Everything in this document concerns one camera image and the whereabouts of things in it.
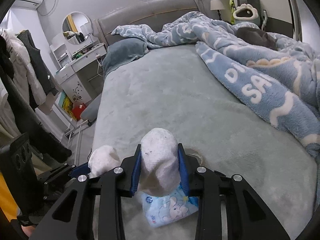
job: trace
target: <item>bed frame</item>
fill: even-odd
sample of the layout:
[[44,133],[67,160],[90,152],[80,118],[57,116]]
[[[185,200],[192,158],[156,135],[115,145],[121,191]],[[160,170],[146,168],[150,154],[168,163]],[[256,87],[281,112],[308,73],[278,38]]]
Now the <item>bed frame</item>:
[[118,34],[111,35],[119,25],[147,24],[155,32],[160,32],[163,25],[191,11],[199,11],[195,0],[145,0],[108,13],[93,22],[100,41],[109,46],[124,39]]

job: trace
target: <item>table lamp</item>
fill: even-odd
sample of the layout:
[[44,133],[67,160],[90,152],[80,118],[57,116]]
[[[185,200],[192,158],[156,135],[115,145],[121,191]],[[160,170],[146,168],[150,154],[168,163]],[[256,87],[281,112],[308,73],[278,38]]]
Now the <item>table lamp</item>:
[[80,29],[81,29],[81,32],[82,32],[83,36],[84,36],[84,37],[85,37],[85,36],[89,36],[91,42],[93,43],[92,38],[91,38],[91,35],[92,35],[92,33],[93,33],[93,29],[92,29],[91,23],[90,23],[90,22],[87,22],[86,24],[82,25],[82,26],[80,27]]
[[220,10],[224,10],[224,6],[222,4],[222,2],[220,0],[211,0],[210,1],[210,10],[217,10],[218,11],[218,15],[219,15],[219,20],[221,19],[221,14],[220,14]]

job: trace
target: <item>orange cloth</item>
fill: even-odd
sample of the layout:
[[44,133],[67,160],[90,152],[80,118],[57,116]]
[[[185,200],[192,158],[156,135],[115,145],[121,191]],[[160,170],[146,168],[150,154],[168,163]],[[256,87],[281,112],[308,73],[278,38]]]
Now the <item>orange cloth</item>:
[[0,173],[0,207],[9,221],[17,219],[18,206],[4,181],[2,173]]

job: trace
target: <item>person's skin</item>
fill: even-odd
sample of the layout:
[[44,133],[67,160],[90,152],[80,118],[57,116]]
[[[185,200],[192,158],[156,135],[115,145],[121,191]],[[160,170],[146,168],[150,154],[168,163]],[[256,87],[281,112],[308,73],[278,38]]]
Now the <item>person's skin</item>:
[[21,226],[21,229],[26,234],[27,237],[30,237],[36,228],[34,226],[29,226],[29,227]]

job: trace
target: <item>vanity table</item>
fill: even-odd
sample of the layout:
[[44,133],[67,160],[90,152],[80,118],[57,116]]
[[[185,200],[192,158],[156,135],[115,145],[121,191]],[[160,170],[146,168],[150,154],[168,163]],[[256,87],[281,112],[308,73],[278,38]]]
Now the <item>vanity table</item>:
[[[56,81],[61,85],[72,102],[78,101],[80,104],[88,104],[97,97],[97,92],[90,85],[88,79],[80,75],[80,70],[86,67],[93,68],[91,63],[96,61],[97,57],[102,57],[106,55],[106,53],[105,45],[99,44],[56,72]],[[97,67],[98,66],[95,66],[92,71],[97,72]]]

